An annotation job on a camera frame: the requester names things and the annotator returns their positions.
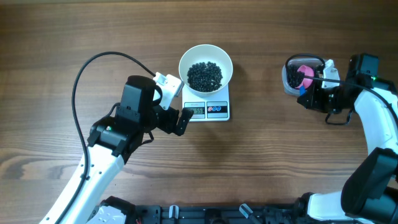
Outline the pink scoop with blue handle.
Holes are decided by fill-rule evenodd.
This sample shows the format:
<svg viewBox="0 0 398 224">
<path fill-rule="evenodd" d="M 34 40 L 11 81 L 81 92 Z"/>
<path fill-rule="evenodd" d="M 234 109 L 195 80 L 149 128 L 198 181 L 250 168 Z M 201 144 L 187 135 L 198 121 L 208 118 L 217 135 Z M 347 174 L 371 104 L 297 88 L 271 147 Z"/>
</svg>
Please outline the pink scoop with blue handle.
<svg viewBox="0 0 398 224">
<path fill-rule="evenodd" d="M 312 84 L 312 78 L 315 76 L 315 73 L 312 67 L 301 65 L 297 70 L 297 74 L 299 75 L 299 80 L 302 80 L 302 82 L 296 89 L 299 90 L 300 95 L 303 95 Z"/>
</svg>

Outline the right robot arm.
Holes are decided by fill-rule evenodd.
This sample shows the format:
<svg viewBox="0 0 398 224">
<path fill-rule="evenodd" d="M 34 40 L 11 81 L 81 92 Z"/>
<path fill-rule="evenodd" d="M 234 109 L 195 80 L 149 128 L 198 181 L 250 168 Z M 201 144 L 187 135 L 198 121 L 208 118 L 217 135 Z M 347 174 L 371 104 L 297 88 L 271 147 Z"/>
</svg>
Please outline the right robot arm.
<svg viewBox="0 0 398 224">
<path fill-rule="evenodd" d="M 330 78 L 331 69 L 321 65 L 309 88 L 297 101 L 306 109 L 327 116 L 348 109 L 359 115 L 368 156 L 339 192 L 309 194 L 305 216 L 313 222 L 397 223 L 397 89 L 379 78 L 379 59 L 370 54 L 353 55 L 345 80 Z"/>
</svg>

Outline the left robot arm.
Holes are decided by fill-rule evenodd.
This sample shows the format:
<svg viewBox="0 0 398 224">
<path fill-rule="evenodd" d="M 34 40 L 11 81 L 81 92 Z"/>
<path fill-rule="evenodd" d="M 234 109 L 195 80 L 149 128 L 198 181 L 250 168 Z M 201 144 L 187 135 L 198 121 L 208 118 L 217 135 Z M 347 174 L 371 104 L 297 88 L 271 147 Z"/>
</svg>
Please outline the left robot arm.
<svg viewBox="0 0 398 224">
<path fill-rule="evenodd" d="M 154 78 L 133 75 L 124 85 L 121 101 L 95 122 L 84 153 L 62 193 L 42 223 L 86 223 L 111 181 L 121 172 L 131 154 L 142 145 L 145 134 L 158 128 L 181 136 L 192 110 L 171 108 L 183 82 L 172 75 Z"/>
</svg>

